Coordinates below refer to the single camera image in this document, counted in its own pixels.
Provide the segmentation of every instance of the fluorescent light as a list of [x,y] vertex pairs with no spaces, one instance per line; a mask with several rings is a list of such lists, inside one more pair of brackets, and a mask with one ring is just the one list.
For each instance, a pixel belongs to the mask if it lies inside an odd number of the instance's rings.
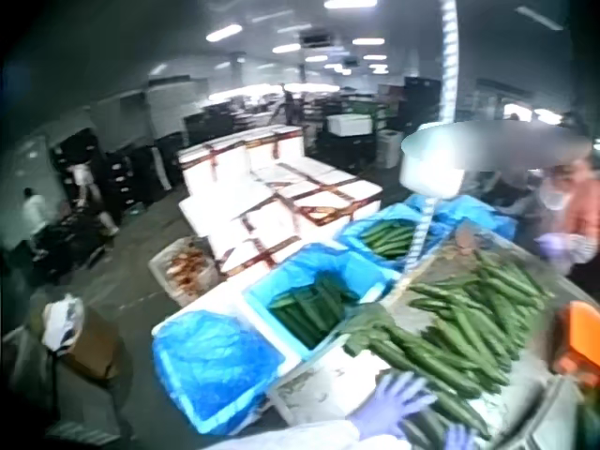
[[533,110],[537,115],[537,119],[541,122],[546,122],[550,125],[559,125],[563,120],[563,117],[560,114],[556,114],[550,110],[545,110],[542,108],[538,108],[537,110]]
[[549,28],[552,31],[562,31],[563,27],[558,25],[556,22],[552,21],[546,16],[535,12],[533,9],[529,9],[528,7],[518,7],[515,11],[523,16],[529,17],[531,20],[538,22],[541,25],[544,25],[546,28]]
[[289,52],[297,52],[300,50],[300,44],[288,44],[288,45],[280,45],[273,49],[273,53],[289,53]]
[[532,110],[516,103],[506,103],[504,105],[504,118],[509,117],[511,114],[516,114],[518,120],[522,122],[531,122],[533,117]]
[[327,59],[329,58],[324,54],[318,54],[316,56],[309,56],[306,61],[307,63],[321,63],[323,61],[327,61]]
[[327,9],[371,8],[377,6],[377,0],[329,0],[325,2]]
[[292,33],[294,31],[309,30],[310,28],[312,28],[312,25],[310,23],[303,23],[302,25],[294,25],[287,26],[285,28],[279,28],[277,30],[277,33],[282,35],[283,33]]
[[366,59],[367,61],[385,61],[387,56],[384,54],[368,54],[363,59]]
[[150,75],[152,76],[156,76],[158,75],[160,72],[162,72],[165,68],[167,68],[167,65],[162,63],[159,64],[158,66],[154,67],[151,71],[150,71]]
[[243,28],[241,25],[234,23],[233,25],[226,26],[222,30],[211,33],[206,37],[206,40],[209,42],[217,42],[224,38],[228,38],[229,36],[237,35],[242,30]]
[[361,37],[352,41],[354,45],[383,45],[385,39],[380,37]]
[[253,19],[250,19],[250,21],[252,23],[260,23],[260,22],[268,21],[270,19],[276,19],[277,17],[287,16],[292,13],[293,13],[292,9],[286,9],[285,11],[276,12],[275,14],[268,14],[266,16],[255,17]]

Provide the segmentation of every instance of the face mask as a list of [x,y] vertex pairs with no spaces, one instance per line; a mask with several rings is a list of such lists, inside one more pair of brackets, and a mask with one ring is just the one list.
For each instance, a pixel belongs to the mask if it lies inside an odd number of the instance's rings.
[[560,192],[552,186],[550,180],[546,179],[540,187],[539,198],[546,208],[552,211],[561,211],[569,204],[571,194]]

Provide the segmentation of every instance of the orange container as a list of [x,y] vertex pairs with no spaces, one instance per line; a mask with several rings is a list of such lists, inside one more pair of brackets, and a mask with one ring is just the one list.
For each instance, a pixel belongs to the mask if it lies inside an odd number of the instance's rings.
[[574,375],[582,384],[600,385],[600,311],[585,302],[572,302],[564,312],[564,343],[554,370]]

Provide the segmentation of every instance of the blue plastic liner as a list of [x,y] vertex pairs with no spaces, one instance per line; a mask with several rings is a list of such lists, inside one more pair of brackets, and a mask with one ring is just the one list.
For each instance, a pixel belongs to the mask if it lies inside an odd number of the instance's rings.
[[381,268],[348,249],[308,244],[249,287],[244,294],[247,303],[302,359],[310,357],[311,350],[290,333],[267,308],[278,295],[312,284],[317,274],[323,271],[337,274],[361,298],[374,291],[383,293],[398,278],[394,271]]
[[[417,211],[421,211],[425,203],[425,197],[413,194],[404,203]],[[434,218],[453,228],[462,219],[468,218],[481,228],[493,231],[510,241],[515,237],[517,229],[516,220],[497,214],[492,206],[470,195],[461,195],[449,202],[439,202],[436,206]]]
[[263,398],[283,356],[235,318],[193,311],[166,322],[153,342],[157,375],[201,434],[229,434]]
[[[364,218],[349,223],[337,234],[335,239],[344,246],[347,246],[352,250],[364,255],[367,259],[381,267],[402,272],[404,270],[406,258],[387,260],[384,257],[373,253],[360,238],[362,233],[378,222],[382,220],[399,218],[411,220],[416,224],[421,219],[421,213],[411,209],[403,203],[393,204],[383,209],[379,213],[370,216],[369,218]],[[427,256],[432,250],[437,248],[450,232],[451,229],[449,227],[432,222],[431,226],[429,227],[427,242],[421,254],[421,258]]]

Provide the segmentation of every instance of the hand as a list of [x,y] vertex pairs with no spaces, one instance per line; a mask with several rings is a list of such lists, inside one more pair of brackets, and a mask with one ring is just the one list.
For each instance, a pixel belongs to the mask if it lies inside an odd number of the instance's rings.
[[542,253],[550,259],[559,258],[567,250],[566,236],[559,232],[542,234],[535,239],[535,242],[540,245]]
[[467,431],[463,425],[452,424],[446,432],[443,450],[472,450],[475,448],[475,430]]
[[399,425],[402,419],[437,400],[424,389],[425,384],[425,379],[412,372],[386,374],[367,402],[348,417],[360,432],[361,441],[383,434],[404,438]]

